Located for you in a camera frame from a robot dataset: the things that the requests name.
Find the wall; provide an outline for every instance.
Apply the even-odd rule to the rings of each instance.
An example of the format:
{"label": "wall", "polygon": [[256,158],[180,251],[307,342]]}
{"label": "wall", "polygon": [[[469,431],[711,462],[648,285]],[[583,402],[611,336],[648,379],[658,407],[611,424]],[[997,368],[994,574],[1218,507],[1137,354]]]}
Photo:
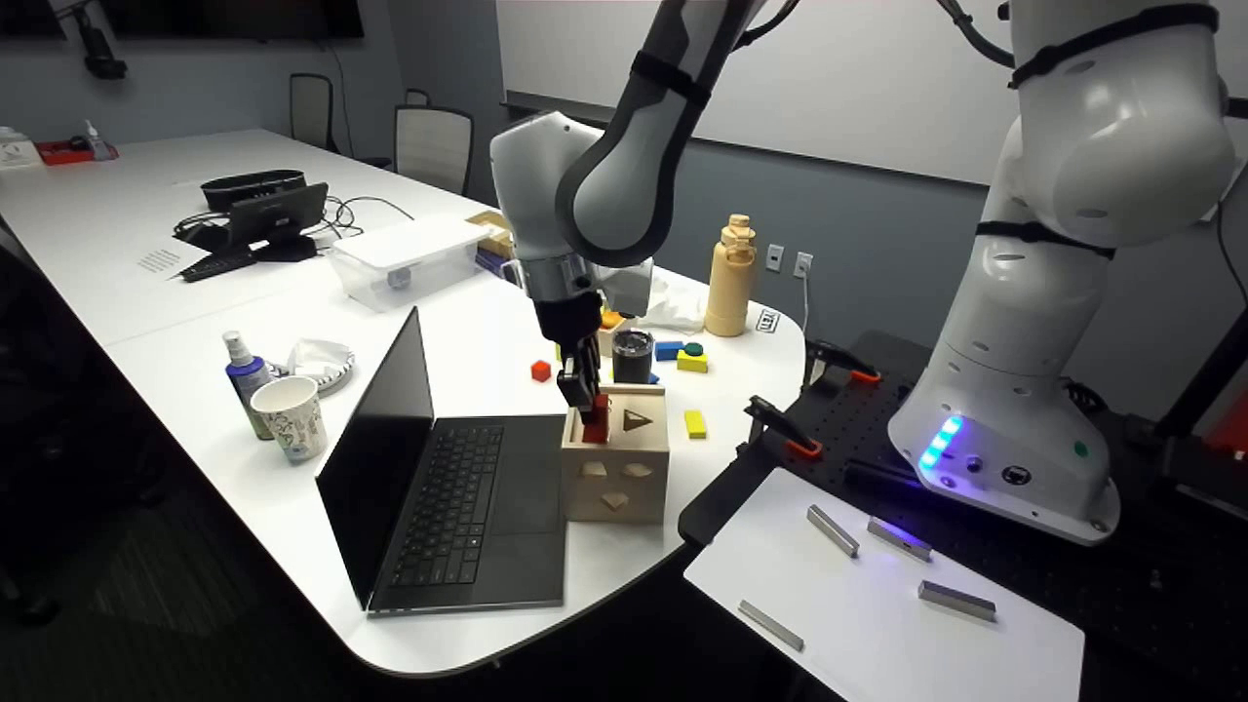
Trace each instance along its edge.
{"label": "wall", "polygon": [[8,43],[0,46],[0,126],[66,137],[91,116],[110,142],[286,130],[290,76],[327,76],[339,99],[339,148],[390,158],[401,99],[390,0],[359,0],[359,12],[365,38],[335,46],[118,38],[127,81],[95,81],[74,31],[66,43]]}

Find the pen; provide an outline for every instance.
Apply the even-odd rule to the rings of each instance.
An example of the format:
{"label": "pen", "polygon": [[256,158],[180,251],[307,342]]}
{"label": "pen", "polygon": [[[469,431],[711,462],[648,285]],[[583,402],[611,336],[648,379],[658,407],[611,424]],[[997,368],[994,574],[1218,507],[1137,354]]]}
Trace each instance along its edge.
{"label": "pen", "polygon": [[764,628],[769,637],[777,637],[780,645],[789,645],[793,653],[808,653],[808,645],[794,632],[789,632],[780,622],[771,622],[758,606],[742,601],[742,615]]}
{"label": "pen", "polygon": [[919,585],[919,601],[932,601],[932,606],[955,610],[955,614],[964,614],[964,615],[997,623],[997,606],[989,606],[989,601],[983,601],[983,597],[971,597],[971,593],[964,593],[964,588],[946,588],[946,585],[941,585],[941,581],[925,581],[925,585]]}
{"label": "pen", "polygon": [[816,503],[808,510],[808,519],[816,522],[819,533],[828,533],[828,544],[834,544],[840,551],[845,551],[845,557],[859,557],[859,544],[851,538],[851,529],[841,529],[832,515],[823,515]]}

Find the chair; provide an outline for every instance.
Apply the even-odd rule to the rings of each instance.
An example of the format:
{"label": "chair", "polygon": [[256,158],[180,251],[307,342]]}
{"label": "chair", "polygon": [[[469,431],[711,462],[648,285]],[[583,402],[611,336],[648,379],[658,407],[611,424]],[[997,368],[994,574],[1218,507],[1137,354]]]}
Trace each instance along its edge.
{"label": "chair", "polygon": [[290,137],[335,148],[335,87],[322,76],[290,80]]}
{"label": "chair", "polygon": [[395,126],[395,171],[446,191],[469,187],[474,132],[469,112],[401,106]]}

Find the notepad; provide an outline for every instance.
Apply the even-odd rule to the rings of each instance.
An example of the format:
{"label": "notepad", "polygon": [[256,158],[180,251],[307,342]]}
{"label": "notepad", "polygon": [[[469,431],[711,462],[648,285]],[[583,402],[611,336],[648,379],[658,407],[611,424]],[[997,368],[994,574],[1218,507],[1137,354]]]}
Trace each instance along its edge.
{"label": "notepad", "polygon": [[[834,551],[810,503],[853,533]],[[845,702],[1075,702],[1085,632],[932,551],[866,529],[871,515],[777,470],[685,570],[730,615]],[[919,601],[919,581],[983,597],[994,623]],[[802,648],[742,614],[762,610]]]}

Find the plastic container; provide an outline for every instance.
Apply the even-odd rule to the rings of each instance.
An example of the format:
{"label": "plastic container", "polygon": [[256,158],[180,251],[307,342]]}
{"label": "plastic container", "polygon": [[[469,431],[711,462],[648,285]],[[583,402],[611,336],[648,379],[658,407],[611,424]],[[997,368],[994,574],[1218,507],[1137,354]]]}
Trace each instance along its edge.
{"label": "plastic container", "polygon": [[230,353],[230,368],[227,379],[251,419],[251,431],[256,433],[256,441],[274,441],[268,424],[251,410],[251,397],[274,382],[274,369],[261,354],[253,354],[238,330],[227,330],[227,353]]}
{"label": "plastic container", "polygon": [[733,341],[746,336],[746,311],[749,311],[749,285],[752,285],[752,225],[749,216],[733,216],[723,232],[715,258],[711,258],[711,302],[703,329],[711,336]]}
{"label": "plastic container", "polygon": [[331,265],[349,302],[365,310],[409,310],[429,294],[478,275],[473,224],[417,217],[401,225],[365,225],[331,246]]}

